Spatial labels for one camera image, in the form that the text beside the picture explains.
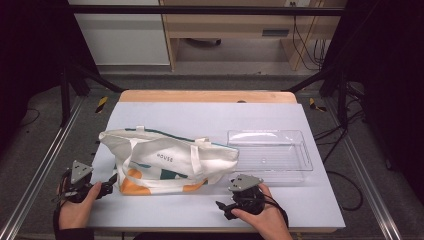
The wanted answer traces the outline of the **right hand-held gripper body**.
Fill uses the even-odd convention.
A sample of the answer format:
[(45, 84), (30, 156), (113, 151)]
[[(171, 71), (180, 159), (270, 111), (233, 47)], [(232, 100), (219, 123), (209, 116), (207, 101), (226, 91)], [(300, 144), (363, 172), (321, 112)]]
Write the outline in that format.
[(265, 196), (259, 188), (262, 183), (261, 178), (239, 174), (229, 186), (229, 191), (233, 193), (233, 204), (228, 206), (228, 213), (232, 209), (241, 209), (253, 215), (260, 214), (265, 207)]

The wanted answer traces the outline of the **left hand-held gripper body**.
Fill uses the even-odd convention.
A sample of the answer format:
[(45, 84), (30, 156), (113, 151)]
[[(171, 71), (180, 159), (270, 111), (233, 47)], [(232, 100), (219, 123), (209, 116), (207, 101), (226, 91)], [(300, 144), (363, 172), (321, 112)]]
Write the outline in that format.
[(91, 166), (74, 161), (63, 175), (60, 198), (73, 203), (81, 203), (93, 187), (91, 183), (92, 171)]

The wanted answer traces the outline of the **wooden desk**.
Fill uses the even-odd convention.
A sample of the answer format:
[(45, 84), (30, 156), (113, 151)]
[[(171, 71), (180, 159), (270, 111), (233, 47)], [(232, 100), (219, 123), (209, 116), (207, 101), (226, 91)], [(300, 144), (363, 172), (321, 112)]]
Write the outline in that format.
[[(159, 0), (162, 6), (254, 6), (343, 8), (347, 0)], [(330, 41), (338, 16), (174, 15), (162, 16), (171, 62), (181, 39), (269, 38), (281, 41), (290, 67), (296, 70), (311, 53), (314, 40)]]

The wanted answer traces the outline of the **clear plastic container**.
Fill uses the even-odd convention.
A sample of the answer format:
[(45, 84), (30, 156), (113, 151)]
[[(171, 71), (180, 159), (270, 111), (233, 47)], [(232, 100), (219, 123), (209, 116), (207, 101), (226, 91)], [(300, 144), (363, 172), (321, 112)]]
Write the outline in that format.
[(314, 170), (299, 130), (230, 130), (227, 145), (239, 151), (235, 174), (267, 184), (301, 183)]

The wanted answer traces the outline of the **aluminium rail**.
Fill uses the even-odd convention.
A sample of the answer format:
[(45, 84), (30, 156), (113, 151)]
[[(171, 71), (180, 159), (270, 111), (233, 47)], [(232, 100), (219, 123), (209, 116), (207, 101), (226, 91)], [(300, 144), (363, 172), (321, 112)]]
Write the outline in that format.
[(348, 126), (340, 128), (337, 105), (332, 98), (325, 98), (337, 136), (332, 149), (323, 157), (324, 167), (336, 190), (336, 198), (346, 219), (345, 231), (351, 231), (354, 239), (402, 240), (400, 232), (363, 163), (358, 148), (350, 134), (361, 126), (363, 111), (356, 100), (346, 105)]
[(14, 240), (16, 237), (19, 229), (23, 224), (23, 221), (25, 220), (38, 193), (40, 192), (40, 189), (44, 184), (51, 167), (55, 163), (56, 158), (65, 140), (67, 139), (76, 118), (80, 113), (84, 100), (84, 97), (75, 98), (69, 119), (66, 120), (65, 124), (59, 128), (53, 142), (49, 146), (48, 151), (44, 155), (25, 192), (16, 205), (12, 215), (0, 230), (0, 240)]

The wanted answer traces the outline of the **person's left hand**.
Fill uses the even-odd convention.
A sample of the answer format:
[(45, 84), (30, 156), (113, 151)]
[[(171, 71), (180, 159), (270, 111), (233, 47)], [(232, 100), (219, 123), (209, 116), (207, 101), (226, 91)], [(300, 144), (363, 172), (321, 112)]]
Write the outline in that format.
[(63, 201), (60, 204), (58, 225), (60, 230), (85, 228), (87, 226), (92, 206), (101, 190), (101, 183), (97, 182), (89, 190), (81, 203)]

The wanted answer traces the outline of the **person's right hand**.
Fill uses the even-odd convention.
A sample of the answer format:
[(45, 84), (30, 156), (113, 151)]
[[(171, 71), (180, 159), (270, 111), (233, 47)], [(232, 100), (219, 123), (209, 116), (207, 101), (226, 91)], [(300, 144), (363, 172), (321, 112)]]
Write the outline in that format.
[(259, 188), (267, 200), (263, 211), (258, 215), (253, 215), (238, 209), (238, 218), (256, 229), (263, 239), (266, 234), (271, 232), (289, 232), (283, 214), (277, 207), (277, 202), (272, 198), (270, 189), (264, 183), (259, 184)]

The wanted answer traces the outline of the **white cabinet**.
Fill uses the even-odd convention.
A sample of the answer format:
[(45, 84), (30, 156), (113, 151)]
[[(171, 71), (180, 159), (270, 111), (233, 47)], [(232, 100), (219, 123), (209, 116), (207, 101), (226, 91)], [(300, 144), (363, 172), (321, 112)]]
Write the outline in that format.
[(76, 14), (95, 63), (169, 65), (160, 14)]

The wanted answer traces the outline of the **black horizontal frame bar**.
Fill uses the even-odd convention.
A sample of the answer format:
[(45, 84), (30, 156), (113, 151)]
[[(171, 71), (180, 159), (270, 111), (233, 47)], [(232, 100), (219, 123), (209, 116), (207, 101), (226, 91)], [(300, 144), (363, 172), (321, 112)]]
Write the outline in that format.
[(70, 5), (67, 10), (79, 14), (342, 16), (345, 13), (344, 8), (254, 6)]

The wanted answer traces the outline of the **black metal stand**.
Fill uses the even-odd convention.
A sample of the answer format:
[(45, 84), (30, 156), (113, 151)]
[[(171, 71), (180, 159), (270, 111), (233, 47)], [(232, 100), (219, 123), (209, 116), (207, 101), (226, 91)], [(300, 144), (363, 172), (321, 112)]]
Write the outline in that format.
[(124, 91), (124, 88), (109, 82), (101, 77), (99, 73), (90, 71), (79, 64), (65, 65), (60, 73), (62, 105), (61, 126), (65, 126), (71, 118), (69, 86), (72, 86), (78, 96), (87, 96), (90, 92), (90, 88), (86, 83), (86, 79), (91, 79), (115, 93), (122, 93)]
[(329, 97), (334, 92), (337, 92), (337, 120), (341, 126), (346, 129), (348, 126), (347, 110), (346, 110), (346, 97), (348, 93), (348, 81), (346, 71), (337, 65), (330, 65), (329, 67), (320, 70), (316, 74), (308, 77), (306, 80), (284, 89), (284, 92), (296, 93), (301, 89), (323, 80), (319, 93), (322, 97)]

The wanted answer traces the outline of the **yellow black tape strip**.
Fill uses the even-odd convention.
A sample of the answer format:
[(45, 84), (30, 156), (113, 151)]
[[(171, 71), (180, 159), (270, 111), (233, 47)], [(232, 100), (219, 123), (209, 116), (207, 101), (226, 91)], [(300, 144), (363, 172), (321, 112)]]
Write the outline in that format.
[(95, 110), (95, 113), (101, 113), (101, 112), (102, 112), (102, 110), (103, 110), (103, 108), (104, 108), (104, 106), (105, 106), (105, 104), (106, 104), (107, 100), (108, 100), (108, 97), (107, 97), (107, 96), (103, 96), (103, 97), (99, 100), (99, 103), (98, 103), (98, 105), (97, 105), (97, 108), (96, 108), (96, 110)]
[(322, 106), (321, 107), (317, 106), (313, 98), (309, 98), (309, 106), (310, 106), (310, 109), (317, 110), (320, 112), (327, 112), (327, 108)]

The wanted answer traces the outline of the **white canvas tote bag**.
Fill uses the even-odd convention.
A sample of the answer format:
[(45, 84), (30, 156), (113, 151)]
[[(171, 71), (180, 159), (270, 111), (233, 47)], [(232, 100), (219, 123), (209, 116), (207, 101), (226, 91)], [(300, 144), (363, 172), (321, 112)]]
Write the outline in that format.
[(207, 138), (187, 139), (143, 126), (108, 130), (99, 140), (115, 156), (124, 195), (190, 192), (233, 172), (239, 151)]

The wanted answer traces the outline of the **white board sheet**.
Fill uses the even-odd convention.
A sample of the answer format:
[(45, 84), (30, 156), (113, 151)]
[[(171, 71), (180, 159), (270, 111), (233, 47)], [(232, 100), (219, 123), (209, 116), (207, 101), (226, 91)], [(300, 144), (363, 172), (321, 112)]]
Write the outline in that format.
[[(286, 210), (291, 231), (334, 232), (345, 226), (304, 110), (299, 104), (120, 102), (107, 127), (144, 125), (186, 138), (207, 137), (224, 144), (229, 130), (299, 130), (313, 170), (306, 180), (287, 186), (273, 183), (274, 199)], [(241, 220), (228, 220), (218, 201), (228, 202), (228, 180), (191, 193), (124, 196), (114, 190), (92, 209), (89, 226), (123, 232), (250, 232)]]

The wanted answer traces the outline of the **person's dark lap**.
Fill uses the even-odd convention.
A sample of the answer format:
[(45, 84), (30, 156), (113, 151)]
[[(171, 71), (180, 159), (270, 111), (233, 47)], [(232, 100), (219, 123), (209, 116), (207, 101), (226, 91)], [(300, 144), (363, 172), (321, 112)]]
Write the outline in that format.
[(141, 233), (133, 240), (264, 240), (258, 233)]

